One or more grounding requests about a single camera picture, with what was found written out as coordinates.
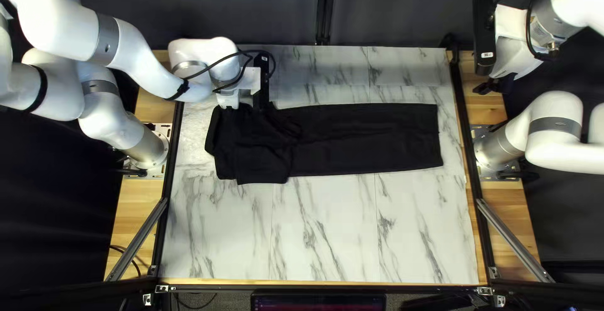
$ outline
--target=black garment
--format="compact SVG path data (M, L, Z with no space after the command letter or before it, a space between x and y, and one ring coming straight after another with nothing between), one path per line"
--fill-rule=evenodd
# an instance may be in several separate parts
M217 106L205 150L215 157L218 178L239 185L443 164L437 107L429 104Z

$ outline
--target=metal bracket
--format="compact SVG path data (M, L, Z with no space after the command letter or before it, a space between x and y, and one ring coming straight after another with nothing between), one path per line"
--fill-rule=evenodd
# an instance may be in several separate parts
M504 307L506 306L506 297L505 296L495 296L496 298L493 300L495 302L495 307Z
M503 239L510 245L512 251L518 259L523 262L524 266L535 276L541 283L555 283L555 280L550 277L547 271L541 266L526 247L514 236L514 233L506 226L499 216L491 209L484 199L476 199L476 207L489 221L491 225L501 234Z
M151 306L151 293L147 293L147 294L143 295L143 305Z
M157 276L158 265L151 265L147 270L147 276Z
M145 239L147 239L147 236L153 229L153 226L159 220L159 217L161 217L161 214L164 212L166 206L168 206L168 199L164 197L157 203L157 205L155 205L153 211L151 211L151 214L147 217L140 230L138 230L138 232L134 235L134 238L132 238L132 241L124 253L122 253L120 259L117 260L117 263L105 281L120 280L121 276L124 275L124 272L130 265L130 262L137 254L138 249L141 248L141 245Z
M155 293L168 292L168 285L155 285Z
M493 289L488 286L479 286L476 288L476 292L482 296L492 296Z
M501 274L499 273L499 270L496 267L489 266L489 278L491 278L491 279L500 279L501 278Z

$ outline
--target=marble surface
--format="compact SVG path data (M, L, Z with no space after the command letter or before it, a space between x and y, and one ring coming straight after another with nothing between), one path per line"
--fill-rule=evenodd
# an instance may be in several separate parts
M429 103L444 165L248 184L204 150L215 98L187 104L161 276L477 284L455 102L442 49L241 46L277 59L278 108Z

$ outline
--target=screen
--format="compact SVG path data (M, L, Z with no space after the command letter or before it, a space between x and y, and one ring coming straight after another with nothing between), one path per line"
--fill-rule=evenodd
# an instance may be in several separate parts
M384 295L252 295L252 311L383 311Z

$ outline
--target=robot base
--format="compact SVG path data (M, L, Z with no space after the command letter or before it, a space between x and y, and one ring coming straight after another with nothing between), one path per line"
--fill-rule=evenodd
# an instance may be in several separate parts
M164 142L164 152L168 153L172 124L151 123L146 125L150 127L150 129L154 131L155 135L157 135ZM128 158L124 161L124 169L147 169L147 176L140 177L137 175L124 175L124 178L138 180L164 180L166 160L167 157L159 164L140 164L131 158Z

